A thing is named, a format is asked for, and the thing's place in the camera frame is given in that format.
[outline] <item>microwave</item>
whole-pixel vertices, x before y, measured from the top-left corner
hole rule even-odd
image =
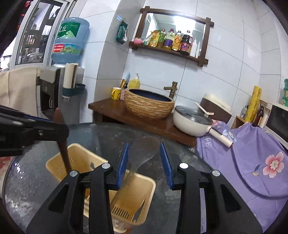
[[[264,129],[288,149],[288,107],[273,104]]]

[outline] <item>blue water bottle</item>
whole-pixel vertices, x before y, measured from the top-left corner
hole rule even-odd
[[[51,58],[55,63],[77,63],[89,29],[89,22],[81,18],[67,18],[61,26],[54,42]]]

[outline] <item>beige cloth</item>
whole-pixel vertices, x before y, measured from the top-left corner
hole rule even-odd
[[[37,116],[37,67],[24,67],[0,73],[0,105]]]

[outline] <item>yellow mug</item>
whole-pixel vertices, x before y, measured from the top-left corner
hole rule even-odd
[[[121,96],[121,88],[118,87],[113,87],[112,93],[111,93],[111,98],[112,100],[119,100]]]

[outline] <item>wooden mirror frame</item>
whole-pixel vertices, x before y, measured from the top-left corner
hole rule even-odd
[[[142,49],[148,49],[148,50],[155,50],[158,52],[162,52],[162,53],[166,53],[166,54],[172,54],[181,58],[185,58],[191,61],[195,61],[197,62],[198,66],[202,67],[204,64],[208,64],[208,59],[205,58],[206,56],[206,51],[207,51],[207,45],[208,45],[208,39],[209,39],[209,33],[210,33],[210,27],[214,26],[214,22],[211,21],[210,18],[200,18],[197,16],[193,16],[193,15],[189,15],[189,14],[185,14],[185,13],[181,13],[181,12],[177,12],[177,11],[169,11],[169,10],[162,10],[162,9],[153,9],[150,8],[149,6],[146,6],[145,8],[142,8],[140,10],[140,12],[142,13],[142,17],[141,20],[139,22],[139,26],[136,32],[135,37],[140,38],[143,28],[144,28],[144,24],[146,21],[146,16],[148,13],[154,13],[154,14],[161,14],[161,15],[169,15],[169,16],[181,16],[181,17],[185,17],[188,19],[192,19],[195,20],[196,22],[199,23],[203,23],[206,25],[205,27],[205,32],[204,32],[204,37],[203,37],[203,42],[202,42],[202,50],[201,50],[201,54],[199,55],[198,58],[194,58],[192,56],[189,55],[185,55],[185,54],[181,54],[178,51],[174,51],[174,50],[165,50],[162,48],[157,48],[157,47],[151,47],[151,46],[144,46],[144,45],[134,45],[134,42],[131,41],[129,42],[129,46],[132,47],[132,50],[137,50],[138,48],[142,48]]]

